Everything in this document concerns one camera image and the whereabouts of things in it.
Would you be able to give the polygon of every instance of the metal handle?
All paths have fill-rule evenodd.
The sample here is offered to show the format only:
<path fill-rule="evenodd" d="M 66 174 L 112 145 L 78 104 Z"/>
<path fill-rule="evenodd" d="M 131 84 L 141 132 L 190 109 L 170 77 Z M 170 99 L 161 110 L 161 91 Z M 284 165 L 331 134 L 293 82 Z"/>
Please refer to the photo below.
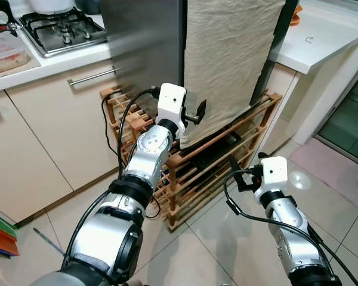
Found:
<path fill-rule="evenodd" d="M 70 86 L 73 86 L 73 85 L 77 85 L 77 84 L 82 83 L 82 82 L 86 82 L 87 80 L 91 80 L 91 79 L 95 79 L 95 78 L 100 77 L 100 76 L 104 76 L 105 74 L 108 74 L 108 73 L 117 72 L 120 69 L 121 69 L 120 67 L 117 67 L 117 68 L 114 68 L 114 69 L 111 69 L 111 70 L 108 70 L 108 71 L 104 71 L 103 73 L 95 74 L 93 76 L 88 76 L 88 77 L 86 77 L 84 79 L 76 80 L 75 82 L 72 79 L 68 79 L 67 82 L 68 82 L 68 84 Z"/>

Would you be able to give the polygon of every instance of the cabinet door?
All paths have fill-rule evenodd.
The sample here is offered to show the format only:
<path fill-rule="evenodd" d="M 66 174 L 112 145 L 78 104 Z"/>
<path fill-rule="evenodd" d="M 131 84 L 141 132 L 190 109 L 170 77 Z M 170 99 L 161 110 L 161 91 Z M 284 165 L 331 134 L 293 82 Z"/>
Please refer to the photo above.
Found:
<path fill-rule="evenodd" d="M 113 73 L 70 87 L 112 69 L 111 61 L 79 68 L 7 90 L 10 98 L 73 189 L 118 164 L 108 149 L 99 92 L 116 86 Z M 115 138 L 108 130 L 115 148 Z"/>
<path fill-rule="evenodd" d="M 71 192 L 5 92 L 0 92 L 0 212 L 19 222 Z"/>

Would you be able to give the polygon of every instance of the stove burner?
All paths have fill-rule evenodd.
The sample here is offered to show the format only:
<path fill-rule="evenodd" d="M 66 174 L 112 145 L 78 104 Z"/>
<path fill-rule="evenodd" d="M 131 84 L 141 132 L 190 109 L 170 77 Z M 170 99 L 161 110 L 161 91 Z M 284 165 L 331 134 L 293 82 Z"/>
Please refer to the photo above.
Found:
<path fill-rule="evenodd" d="M 76 8 L 54 15 L 30 13 L 19 20 L 44 57 L 106 41 L 105 30 Z"/>

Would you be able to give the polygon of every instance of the refrigerator door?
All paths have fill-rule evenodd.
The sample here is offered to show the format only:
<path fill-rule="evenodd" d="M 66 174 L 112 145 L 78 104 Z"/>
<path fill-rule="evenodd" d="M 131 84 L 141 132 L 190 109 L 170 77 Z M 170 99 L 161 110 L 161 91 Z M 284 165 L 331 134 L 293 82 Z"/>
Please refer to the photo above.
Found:
<path fill-rule="evenodd" d="M 101 11 L 123 92 L 164 82 L 183 86 L 186 1 L 102 0 Z"/>

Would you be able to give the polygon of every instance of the white counter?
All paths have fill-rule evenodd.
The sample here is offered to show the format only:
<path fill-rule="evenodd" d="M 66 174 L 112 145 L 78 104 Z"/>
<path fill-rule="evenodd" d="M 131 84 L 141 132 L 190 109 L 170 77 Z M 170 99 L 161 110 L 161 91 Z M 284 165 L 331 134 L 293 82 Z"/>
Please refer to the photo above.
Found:
<path fill-rule="evenodd" d="M 358 43 L 358 23 L 352 21 L 351 14 L 331 9 L 326 12 L 326 7 L 303 2 L 302 5 L 304 10 L 300 12 L 301 22 L 299 25 L 289 28 L 277 62 L 307 74 L 342 49 Z M 100 15 L 94 15 L 92 18 L 103 26 Z M 18 34 L 41 66 L 0 77 L 0 90 L 111 57 L 109 44 L 102 43 L 51 58 L 43 58 L 23 31 L 19 31 Z"/>

